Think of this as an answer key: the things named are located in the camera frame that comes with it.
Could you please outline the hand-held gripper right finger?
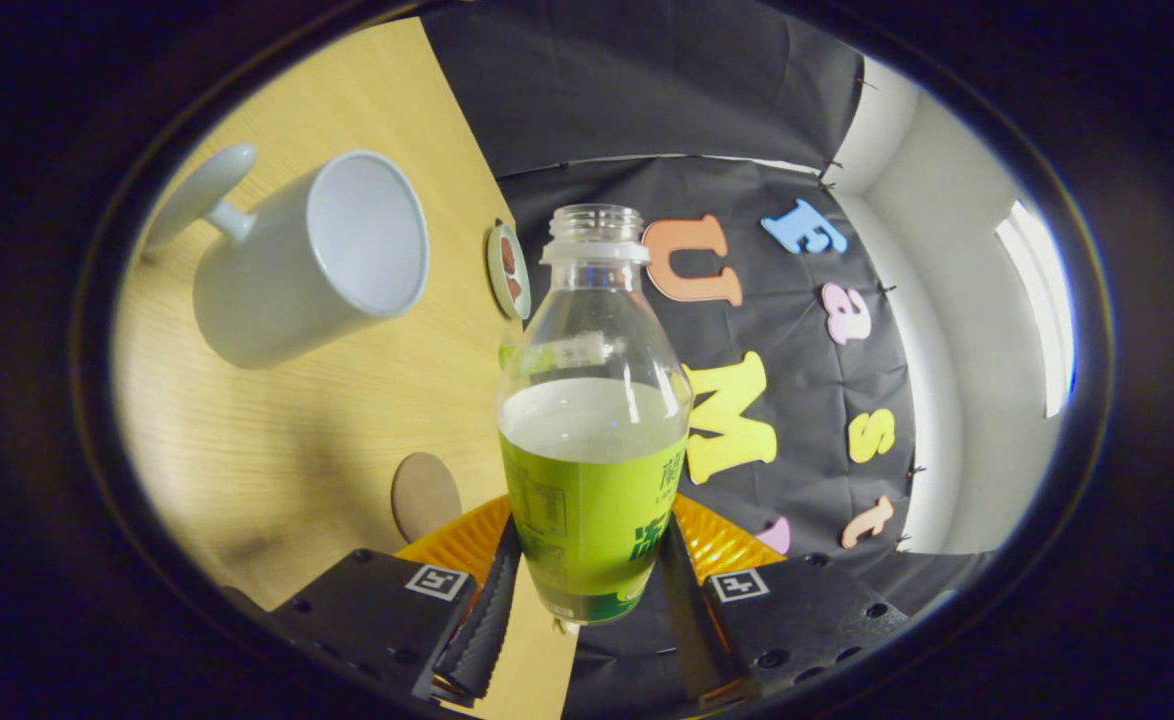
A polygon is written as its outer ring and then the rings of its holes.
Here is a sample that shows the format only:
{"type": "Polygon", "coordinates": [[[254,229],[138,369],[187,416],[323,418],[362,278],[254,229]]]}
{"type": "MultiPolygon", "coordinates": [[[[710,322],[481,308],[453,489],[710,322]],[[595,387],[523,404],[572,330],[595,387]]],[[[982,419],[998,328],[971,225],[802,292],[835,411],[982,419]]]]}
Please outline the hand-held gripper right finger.
{"type": "Polygon", "coordinates": [[[703,711],[807,687],[908,624],[828,556],[788,559],[683,494],[659,566],[680,677],[703,711]]]}

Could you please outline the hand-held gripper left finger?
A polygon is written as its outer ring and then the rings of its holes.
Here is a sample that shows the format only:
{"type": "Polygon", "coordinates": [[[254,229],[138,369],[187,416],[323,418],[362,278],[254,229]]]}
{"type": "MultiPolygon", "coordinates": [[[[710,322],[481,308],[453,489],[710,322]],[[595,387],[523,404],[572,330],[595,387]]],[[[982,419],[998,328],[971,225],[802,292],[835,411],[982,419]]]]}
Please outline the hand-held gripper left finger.
{"type": "Polygon", "coordinates": [[[488,693],[501,655],[519,566],[502,496],[399,552],[351,551],[266,623],[369,688],[472,706],[488,693]]]}

